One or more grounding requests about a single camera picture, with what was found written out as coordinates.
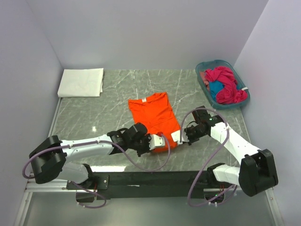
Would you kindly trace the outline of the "orange t-shirt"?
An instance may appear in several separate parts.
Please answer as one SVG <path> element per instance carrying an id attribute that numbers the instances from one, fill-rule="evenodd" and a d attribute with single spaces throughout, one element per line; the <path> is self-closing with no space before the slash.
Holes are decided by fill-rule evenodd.
<path id="1" fill-rule="evenodd" d="M 180 129 L 166 92 L 154 93 L 143 99 L 128 100 L 128 108 L 135 123 L 142 123 L 150 134 L 163 133 L 168 139 L 170 148 L 178 144 L 171 134 Z"/>

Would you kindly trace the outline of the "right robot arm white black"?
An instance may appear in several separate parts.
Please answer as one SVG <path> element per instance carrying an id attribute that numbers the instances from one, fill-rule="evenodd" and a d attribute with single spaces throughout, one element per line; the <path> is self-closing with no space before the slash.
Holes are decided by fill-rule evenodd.
<path id="1" fill-rule="evenodd" d="M 180 142 L 192 143 L 209 136 L 218 141 L 218 150 L 226 148 L 238 161 L 238 167 L 218 163 L 206 170 L 206 182 L 217 188 L 222 182 L 239 186 L 252 197 L 278 185 L 274 156 L 268 149 L 261 150 L 242 138 L 233 130 L 225 118 L 212 110 L 202 107 L 193 109 L 195 126 L 180 129 Z"/>

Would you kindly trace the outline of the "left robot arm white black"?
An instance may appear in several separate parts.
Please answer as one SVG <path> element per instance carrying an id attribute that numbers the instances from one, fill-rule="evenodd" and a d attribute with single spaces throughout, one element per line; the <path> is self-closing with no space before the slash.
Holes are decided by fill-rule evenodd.
<path id="1" fill-rule="evenodd" d="M 73 164 L 74 160 L 122 153 L 127 149 L 136 150 L 138 156 L 141 156 L 154 148 L 153 135 L 148 133 L 143 124 L 137 123 L 128 129 L 121 128 L 89 139 L 70 141 L 50 136 L 29 157 L 37 184 L 61 178 L 74 181 L 83 189 L 89 189 L 94 183 L 90 167 Z"/>

